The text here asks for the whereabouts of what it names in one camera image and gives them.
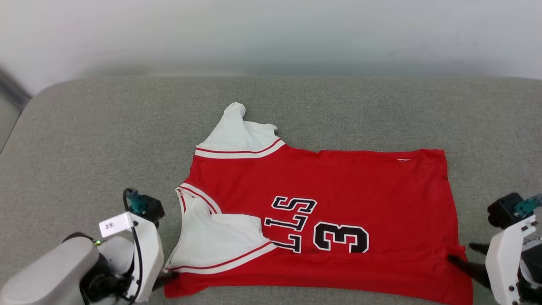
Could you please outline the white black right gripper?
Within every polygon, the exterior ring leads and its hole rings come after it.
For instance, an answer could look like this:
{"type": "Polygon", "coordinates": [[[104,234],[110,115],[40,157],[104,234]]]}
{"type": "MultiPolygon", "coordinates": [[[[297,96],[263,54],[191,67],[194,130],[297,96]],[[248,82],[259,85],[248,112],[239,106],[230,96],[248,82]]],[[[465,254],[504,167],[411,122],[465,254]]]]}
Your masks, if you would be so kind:
{"type": "Polygon", "coordinates": [[[542,237],[536,233],[535,215],[496,234],[490,244],[469,243],[486,255],[485,265],[448,255],[448,261],[471,279],[491,289],[499,305],[542,305],[542,237]]]}

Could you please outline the grey fabric sofa cushion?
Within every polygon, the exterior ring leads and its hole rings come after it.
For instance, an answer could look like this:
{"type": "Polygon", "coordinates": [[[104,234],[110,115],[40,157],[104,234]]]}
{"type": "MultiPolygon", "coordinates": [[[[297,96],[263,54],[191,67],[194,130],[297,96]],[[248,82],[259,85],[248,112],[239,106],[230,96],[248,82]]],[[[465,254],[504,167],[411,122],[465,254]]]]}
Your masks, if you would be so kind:
{"type": "Polygon", "coordinates": [[[0,289],[76,231],[124,208],[134,187],[161,200],[169,254],[174,188],[232,102],[308,150],[445,149],[461,241],[489,241],[486,206],[542,191],[542,80],[524,78],[114,77],[52,85],[0,153],[0,289]]]}

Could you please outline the red and white basketball jersey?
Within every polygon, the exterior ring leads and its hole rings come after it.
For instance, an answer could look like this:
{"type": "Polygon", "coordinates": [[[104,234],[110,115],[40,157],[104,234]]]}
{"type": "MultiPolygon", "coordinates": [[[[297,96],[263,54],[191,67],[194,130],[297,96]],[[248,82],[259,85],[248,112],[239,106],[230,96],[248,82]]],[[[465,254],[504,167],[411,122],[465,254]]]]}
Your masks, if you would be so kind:
{"type": "Polygon", "coordinates": [[[230,104],[176,188],[168,299],[213,286],[366,290],[472,305],[443,150],[309,151],[230,104]]]}

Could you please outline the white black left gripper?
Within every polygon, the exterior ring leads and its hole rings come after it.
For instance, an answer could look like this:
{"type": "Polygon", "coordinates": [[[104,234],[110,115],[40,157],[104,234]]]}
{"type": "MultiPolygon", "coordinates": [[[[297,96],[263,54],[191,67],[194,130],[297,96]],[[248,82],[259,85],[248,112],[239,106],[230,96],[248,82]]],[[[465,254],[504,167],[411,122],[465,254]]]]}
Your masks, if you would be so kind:
{"type": "Polygon", "coordinates": [[[93,245],[97,260],[80,282],[85,304],[141,304],[178,278],[176,272],[161,272],[164,253],[153,222],[124,212],[99,228],[101,239],[93,245]]]}

